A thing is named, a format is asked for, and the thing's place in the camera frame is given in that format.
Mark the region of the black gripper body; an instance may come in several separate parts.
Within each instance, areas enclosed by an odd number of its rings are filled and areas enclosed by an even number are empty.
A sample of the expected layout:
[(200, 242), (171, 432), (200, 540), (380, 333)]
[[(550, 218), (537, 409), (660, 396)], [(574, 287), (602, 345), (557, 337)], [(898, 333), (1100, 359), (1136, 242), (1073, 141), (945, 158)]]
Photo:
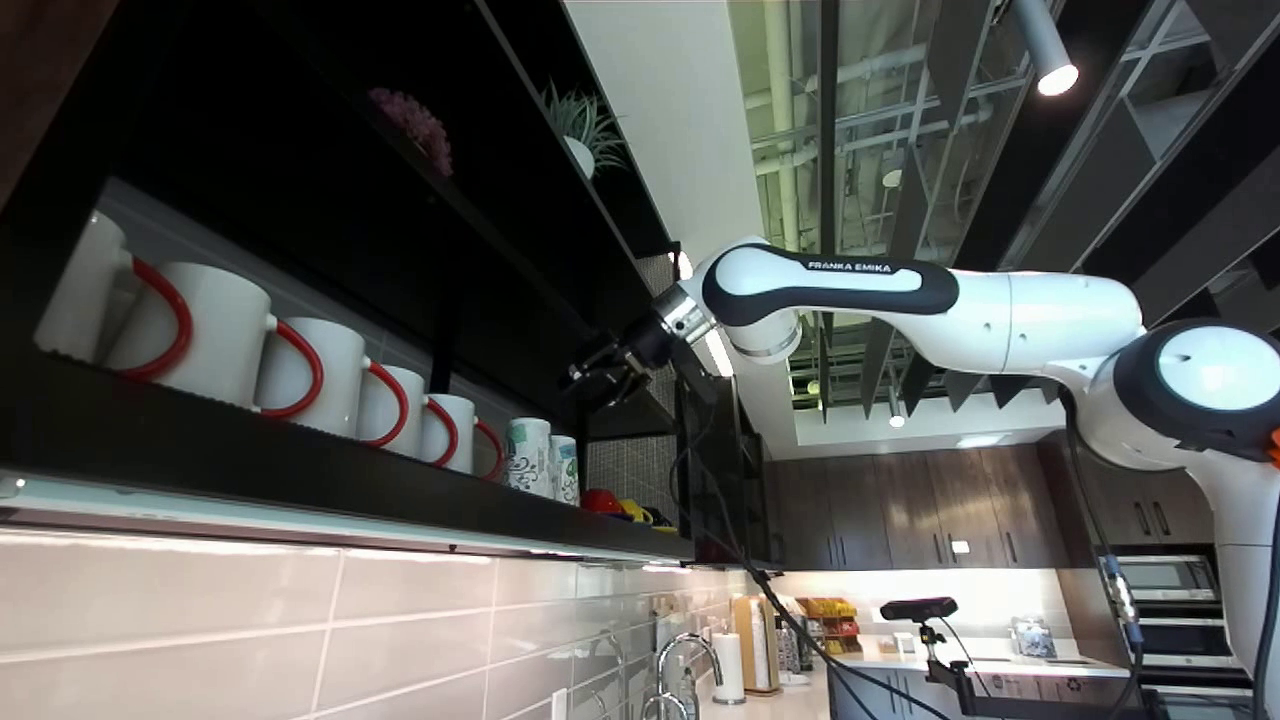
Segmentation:
[(657, 318), (606, 333), (574, 365), (567, 380), (606, 409), (632, 401), (660, 367), (674, 365), (678, 337)]

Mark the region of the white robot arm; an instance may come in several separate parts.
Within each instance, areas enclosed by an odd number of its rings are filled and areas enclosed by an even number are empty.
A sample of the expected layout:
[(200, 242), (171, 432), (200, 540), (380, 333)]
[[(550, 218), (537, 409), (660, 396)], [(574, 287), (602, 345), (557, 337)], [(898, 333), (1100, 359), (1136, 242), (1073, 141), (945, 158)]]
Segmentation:
[(1242, 318), (1147, 325), (1136, 291), (1083, 271), (978, 271), (887, 257), (801, 257), (741, 241), (663, 287), (567, 380), (606, 402), (725, 333), (756, 365), (795, 352), (795, 310), (898, 329), (932, 367), (1052, 380), (1081, 444), (1134, 473), (1186, 473), (1214, 507), (1226, 636), (1278, 717), (1280, 339)]

